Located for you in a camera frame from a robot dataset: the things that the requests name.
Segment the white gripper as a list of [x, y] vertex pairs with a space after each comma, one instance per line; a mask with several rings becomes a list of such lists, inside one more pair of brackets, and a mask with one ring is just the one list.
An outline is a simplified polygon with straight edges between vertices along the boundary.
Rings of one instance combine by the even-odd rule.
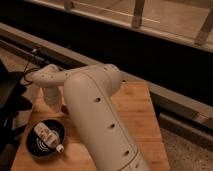
[[59, 112], [62, 106], [61, 92], [58, 87], [47, 87], [43, 89], [43, 98], [51, 110]]

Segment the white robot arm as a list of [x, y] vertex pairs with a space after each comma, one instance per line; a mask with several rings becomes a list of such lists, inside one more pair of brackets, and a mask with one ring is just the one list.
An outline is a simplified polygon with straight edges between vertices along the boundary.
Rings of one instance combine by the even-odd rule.
[[122, 83], [119, 68], [99, 64], [61, 71], [49, 64], [31, 80], [50, 108], [66, 105], [98, 171], [151, 171], [111, 101]]

